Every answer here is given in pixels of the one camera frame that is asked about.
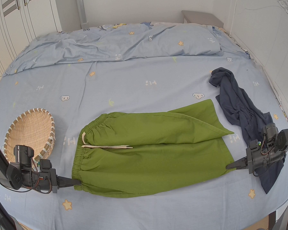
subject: white drawstring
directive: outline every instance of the white drawstring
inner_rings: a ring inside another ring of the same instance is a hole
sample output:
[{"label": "white drawstring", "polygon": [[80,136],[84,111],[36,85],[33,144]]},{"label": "white drawstring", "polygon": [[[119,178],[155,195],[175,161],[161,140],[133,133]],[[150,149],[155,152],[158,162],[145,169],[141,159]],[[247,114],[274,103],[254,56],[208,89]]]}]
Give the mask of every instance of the white drawstring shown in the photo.
[{"label": "white drawstring", "polygon": [[128,147],[129,145],[119,145],[119,146],[92,146],[89,143],[86,143],[84,141],[84,136],[85,136],[85,132],[83,132],[82,134],[82,141],[84,143],[84,145],[82,146],[83,148],[132,148],[132,147]]}]

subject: wicker basket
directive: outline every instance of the wicker basket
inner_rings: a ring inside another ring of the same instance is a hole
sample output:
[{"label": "wicker basket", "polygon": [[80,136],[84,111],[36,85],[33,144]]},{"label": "wicker basket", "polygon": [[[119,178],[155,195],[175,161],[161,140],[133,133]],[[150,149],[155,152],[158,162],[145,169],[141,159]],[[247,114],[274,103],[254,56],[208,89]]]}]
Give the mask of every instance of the wicker basket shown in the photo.
[{"label": "wicker basket", "polygon": [[45,109],[30,109],[15,119],[6,133],[3,153],[8,162],[15,162],[14,147],[25,145],[33,148],[33,161],[46,159],[52,152],[55,140],[55,124]]}]

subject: white cup print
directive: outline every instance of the white cup print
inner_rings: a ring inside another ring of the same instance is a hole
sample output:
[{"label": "white cup print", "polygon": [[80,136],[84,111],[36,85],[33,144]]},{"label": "white cup print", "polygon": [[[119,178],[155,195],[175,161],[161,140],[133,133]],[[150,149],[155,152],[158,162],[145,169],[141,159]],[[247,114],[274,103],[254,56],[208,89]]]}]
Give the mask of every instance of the white cup print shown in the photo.
[{"label": "white cup print", "polygon": [[61,98],[60,98],[63,101],[67,101],[69,100],[69,95],[62,95]]},{"label": "white cup print", "polygon": [[193,96],[196,97],[197,99],[200,99],[203,98],[205,95],[202,93],[194,93]]}]

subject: headboard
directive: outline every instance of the headboard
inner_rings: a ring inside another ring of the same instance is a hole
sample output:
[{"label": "headboard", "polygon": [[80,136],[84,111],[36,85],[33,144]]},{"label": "headboard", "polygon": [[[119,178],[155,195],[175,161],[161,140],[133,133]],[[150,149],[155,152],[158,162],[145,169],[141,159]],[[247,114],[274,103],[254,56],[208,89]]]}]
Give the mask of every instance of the headboard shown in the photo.
[{"label": "headboard", "polygon": [[263,66],[288,115],[288,0],[231,0],[224,28]]}]

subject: gray nightstand top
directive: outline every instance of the gray nightstand top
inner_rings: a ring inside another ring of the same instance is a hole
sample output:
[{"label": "gray nightstand top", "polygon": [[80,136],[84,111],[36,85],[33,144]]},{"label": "gray nightstand top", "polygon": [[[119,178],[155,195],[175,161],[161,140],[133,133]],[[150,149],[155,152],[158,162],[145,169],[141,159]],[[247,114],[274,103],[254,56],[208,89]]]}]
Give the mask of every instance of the gray nightstand top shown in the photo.
[{"label": "gray nightstand top", "polygon": [[182,10],[184,18],[188,23],[197,23],[202,25],[215,25],[217,27],[223,27],[224,23],[217,17],[210,13],[196,12]]}]

